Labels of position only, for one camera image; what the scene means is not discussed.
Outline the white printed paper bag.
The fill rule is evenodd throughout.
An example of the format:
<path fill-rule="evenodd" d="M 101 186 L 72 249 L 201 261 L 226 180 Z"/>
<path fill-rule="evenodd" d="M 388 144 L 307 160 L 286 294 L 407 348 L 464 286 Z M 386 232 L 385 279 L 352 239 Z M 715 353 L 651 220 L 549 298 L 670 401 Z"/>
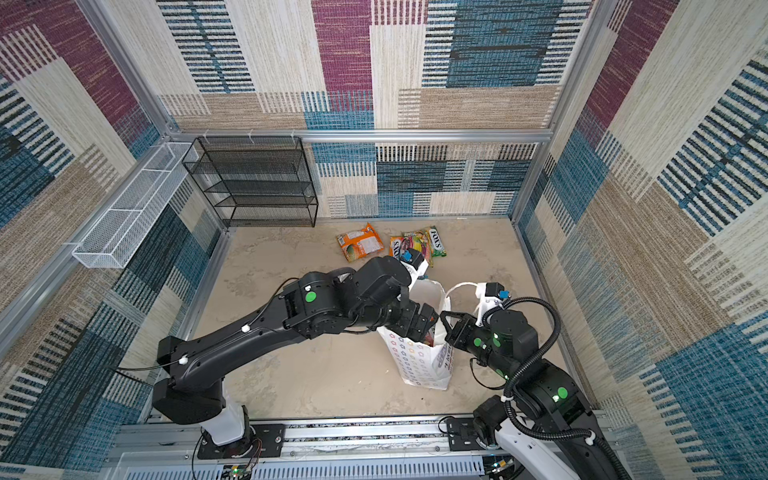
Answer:
<path fill-rule="evenodd" d="M 396 333 L 393 327 L 381 326 L 377 333 L 389 349 L 404 383 L 414 387 L 446 390 L 453 372 L 454 347 L 448 344 L 447 330 L 438 315 L 451 309 L 450 295 L 461 287 L 472 287 L 478 301 L 472 316 L 476 318 L 476 324 L 480 325 L 479 315 L 500 305 L 508 294 L 502 287 L 502 297 L 495 298 L 490 292 L 486 292 L 490 286 L 487 282 L 460 282 L 445 291 L 439 282 L 424 277 L 428 268 L 426 261 L 418 268 L 405 262 L 403 265 L 411 276 L 409 299 L 420 307 L 433 307 L 435 321 L 427 329 L 427 335 L 422 342 Z"/>

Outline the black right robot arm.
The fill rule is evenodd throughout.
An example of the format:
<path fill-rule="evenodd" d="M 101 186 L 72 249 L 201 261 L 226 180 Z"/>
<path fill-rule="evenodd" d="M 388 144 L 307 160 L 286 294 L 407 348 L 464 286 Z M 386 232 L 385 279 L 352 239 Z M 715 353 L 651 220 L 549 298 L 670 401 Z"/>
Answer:
<path fill-rule="evenodd" d="M 445 311 L 440 320 L 448 344 L 504 382 L 473 413 L 483 446 L 500 448 L 536 479 L 629 478 L 575 380 L 544 357 L 562 330 L 551 304 L 506 299 L 481 318 Z"/>

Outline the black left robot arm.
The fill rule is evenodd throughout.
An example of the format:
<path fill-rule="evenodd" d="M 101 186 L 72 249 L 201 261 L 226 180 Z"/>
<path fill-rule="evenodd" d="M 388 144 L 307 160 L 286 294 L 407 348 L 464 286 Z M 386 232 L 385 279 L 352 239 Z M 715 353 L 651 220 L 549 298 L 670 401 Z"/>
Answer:
<path fill-rule="evenodd" d="M 230 372 L 283 347 L 323 335 L 360 334 L 384 327 L 421 342 L 437 314 L 410 291 L 429 263 L 415 251 L 405 258 L 375 257 L 359 269 L 312 271 L 290 278 L 251 314 L 192 340 L 168 336 L 157 361 L 166 378 L 155 383 L 152 406 L 177 425 L 202 427 L 217 446 L 251 438 L 244 407 L 229 399 Z"/>

